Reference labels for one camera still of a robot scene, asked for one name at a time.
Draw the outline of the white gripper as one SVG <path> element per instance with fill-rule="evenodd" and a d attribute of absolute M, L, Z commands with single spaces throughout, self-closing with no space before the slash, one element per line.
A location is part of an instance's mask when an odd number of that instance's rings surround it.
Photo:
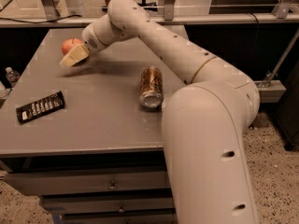
<path fill-rule="evenodd" d="M 86 59 L 90 51 L 98 52 L 108 47 L 106 43 L 107 23 L 96 21 L 89 24 L 82 32 L 84 44 L 76 44 L 59 62 L 60 66 L 71 67 Z"/>

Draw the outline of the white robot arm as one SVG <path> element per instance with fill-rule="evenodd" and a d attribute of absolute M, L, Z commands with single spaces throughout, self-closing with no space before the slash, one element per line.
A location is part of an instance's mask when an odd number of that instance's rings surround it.
<path fill-rule="evenodd" d="M 73 66 L 131 37 L 186 84 L 167 100 L 162 118 L 178 224 L 260 224 L 242 140 L 260 106 L 253 80 L 153 21 L 134 0 L 111 0 L 60 64 Z"/>

